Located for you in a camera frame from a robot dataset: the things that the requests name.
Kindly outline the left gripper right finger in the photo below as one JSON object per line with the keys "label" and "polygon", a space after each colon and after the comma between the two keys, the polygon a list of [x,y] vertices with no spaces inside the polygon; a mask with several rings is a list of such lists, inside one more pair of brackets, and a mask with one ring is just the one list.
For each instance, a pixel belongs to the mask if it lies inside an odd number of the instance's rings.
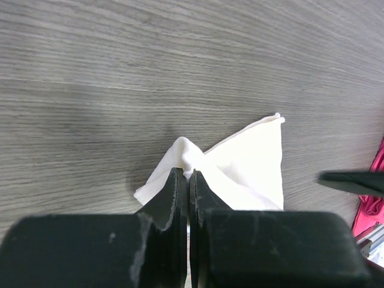
{"label": "left gripper right finger", "polygon": [[236,211],[190,179],[193,287],[368,287],[373,278],[342,218],[329,212]]}

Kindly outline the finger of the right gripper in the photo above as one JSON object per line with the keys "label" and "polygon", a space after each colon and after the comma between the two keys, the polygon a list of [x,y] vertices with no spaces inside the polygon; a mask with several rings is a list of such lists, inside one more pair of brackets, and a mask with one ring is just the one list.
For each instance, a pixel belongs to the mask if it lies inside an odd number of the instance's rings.
{"label": "finger of the right gripper", "polygon": [[383,172],[322,171],[318,175],[320,185],[356,195],[383,197]]}

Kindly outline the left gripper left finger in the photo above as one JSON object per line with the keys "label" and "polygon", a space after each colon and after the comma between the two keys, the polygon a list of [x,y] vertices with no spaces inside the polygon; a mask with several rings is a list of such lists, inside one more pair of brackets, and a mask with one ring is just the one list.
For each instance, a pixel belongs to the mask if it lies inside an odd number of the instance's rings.
{"label": "left gripper left finger", "polygon": [[2,287],[183,287],[187,181],[173,168],[133,214],[35,215],[1,243]]}

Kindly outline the white cloth napkin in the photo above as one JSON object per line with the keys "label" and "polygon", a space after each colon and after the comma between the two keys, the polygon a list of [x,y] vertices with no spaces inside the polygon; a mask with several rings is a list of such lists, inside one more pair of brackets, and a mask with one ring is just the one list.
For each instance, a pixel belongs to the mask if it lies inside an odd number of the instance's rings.
{"label": "white cloth napkin", "polygon": [[186,137],[177,138],[134,197],[147,204],[164,187],[172,168],[187,180],[200,171],[209,188],[234,210],[283,210],[279,113],[264,117],[203,152]]}

